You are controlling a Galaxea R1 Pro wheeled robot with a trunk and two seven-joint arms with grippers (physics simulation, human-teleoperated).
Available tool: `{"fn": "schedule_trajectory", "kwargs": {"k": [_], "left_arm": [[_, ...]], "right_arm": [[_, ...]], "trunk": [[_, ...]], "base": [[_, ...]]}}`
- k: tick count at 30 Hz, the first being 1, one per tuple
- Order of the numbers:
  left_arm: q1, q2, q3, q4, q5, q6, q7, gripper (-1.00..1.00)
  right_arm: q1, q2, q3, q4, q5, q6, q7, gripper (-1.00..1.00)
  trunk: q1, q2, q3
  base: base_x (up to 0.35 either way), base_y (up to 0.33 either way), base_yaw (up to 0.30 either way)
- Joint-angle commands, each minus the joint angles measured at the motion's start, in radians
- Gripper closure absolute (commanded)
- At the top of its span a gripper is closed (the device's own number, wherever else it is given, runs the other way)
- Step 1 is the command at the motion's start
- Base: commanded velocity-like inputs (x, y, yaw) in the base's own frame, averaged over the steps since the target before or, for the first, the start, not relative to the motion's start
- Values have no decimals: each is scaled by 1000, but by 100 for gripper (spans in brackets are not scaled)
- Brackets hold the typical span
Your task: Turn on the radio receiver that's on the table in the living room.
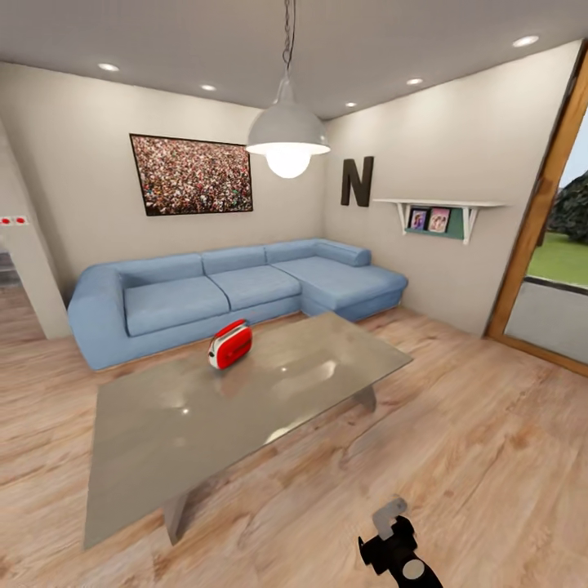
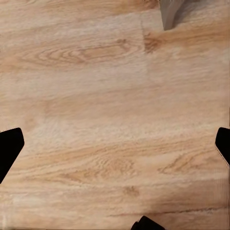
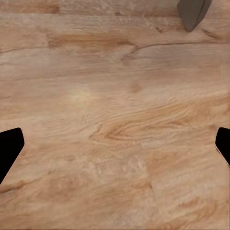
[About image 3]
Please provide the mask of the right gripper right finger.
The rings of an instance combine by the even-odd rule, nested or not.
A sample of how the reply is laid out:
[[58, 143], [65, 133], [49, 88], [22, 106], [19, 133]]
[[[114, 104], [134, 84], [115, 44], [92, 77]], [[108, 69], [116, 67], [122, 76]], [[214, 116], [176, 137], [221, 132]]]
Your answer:
[[230, 129], [219, 128], [215, 144], [230, 165]]

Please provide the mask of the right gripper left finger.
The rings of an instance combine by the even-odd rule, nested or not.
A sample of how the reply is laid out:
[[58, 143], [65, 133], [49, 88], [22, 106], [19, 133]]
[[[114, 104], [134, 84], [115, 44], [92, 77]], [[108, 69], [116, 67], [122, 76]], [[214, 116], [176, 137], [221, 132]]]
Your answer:
[[24, 147], [20, 127], [0, 133], [0, 184]]

